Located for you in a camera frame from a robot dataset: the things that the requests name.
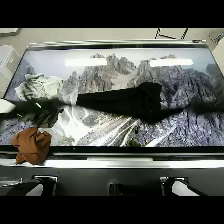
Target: screen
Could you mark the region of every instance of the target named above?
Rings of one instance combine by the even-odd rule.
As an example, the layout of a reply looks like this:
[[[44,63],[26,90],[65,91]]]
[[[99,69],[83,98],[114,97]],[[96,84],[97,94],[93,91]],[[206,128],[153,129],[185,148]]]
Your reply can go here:
[[[36,89],[21,85],[35,75],[41,77]],[[162,85],[162,109],[185,107],[193,99],[223,98],[224,78],[209,49],[117,48],[27,51],[5,99],[22,100],[19,90],[25,88],[34,98],[58,95],[75,103],[78,94],[133,88],[143,82]],[[10,145],[15,134],[32,126],[19,119],[2,122],[0,144]],[[137,118],[65,107],[52,128],[39,130],[52,135],[52,146],[224,145],[223,113],[199,115],[187,108],[150,125]]]

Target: reflected ceiling light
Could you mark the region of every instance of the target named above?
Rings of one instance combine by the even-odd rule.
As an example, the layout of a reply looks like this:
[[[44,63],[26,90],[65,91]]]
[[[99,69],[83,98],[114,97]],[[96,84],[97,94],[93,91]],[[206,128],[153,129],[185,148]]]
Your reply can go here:
[[[191,59],[179,59],[179,58],[164,58],[151,60],[149,62],[151,67],[161,67],[161,66],[175,66],[175,65],[193,65]]]
[[[66,59],[65,66],[100,66],[107,65],[106,58],[88,58],[88,59]]]

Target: white floor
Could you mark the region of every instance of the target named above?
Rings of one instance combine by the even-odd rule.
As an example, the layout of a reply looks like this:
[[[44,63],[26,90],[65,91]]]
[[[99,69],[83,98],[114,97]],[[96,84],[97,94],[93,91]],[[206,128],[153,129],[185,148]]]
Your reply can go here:
[[[178,28],[170,28],[178,33]],[[224,28],[189,28],[186,40],[206,40],[211,50],[215,43],[209,39],[212,31]],[[22,28],[17,36],[0,37],[0,45],[12,45],[22,55],[29,43],[69,40],[154,39],[157,28]]]

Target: crumpled white cloth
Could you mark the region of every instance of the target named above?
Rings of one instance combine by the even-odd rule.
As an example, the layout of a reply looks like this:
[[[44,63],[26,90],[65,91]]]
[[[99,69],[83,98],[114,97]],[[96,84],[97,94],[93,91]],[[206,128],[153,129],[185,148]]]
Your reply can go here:
[[[62,86],[62,79],[56,76],[45,77],[44,74],[39,73],[36,75],[26,74],[25,78],[26,82],[15,88],[16,94],[21,100],[26,100],[26,97],[29,99],[55,98],[58,89]]]

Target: brown cloth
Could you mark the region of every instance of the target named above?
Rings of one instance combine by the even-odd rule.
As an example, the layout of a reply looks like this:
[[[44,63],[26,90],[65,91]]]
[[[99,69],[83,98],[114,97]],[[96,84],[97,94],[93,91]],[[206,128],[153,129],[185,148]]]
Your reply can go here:
[[[51,135],[46,131],[41,133],[37,128],[27,128],[12,139],[12,145],[18,147],[16,163],[25,161],[32,165],[41,164],[50,148]]]

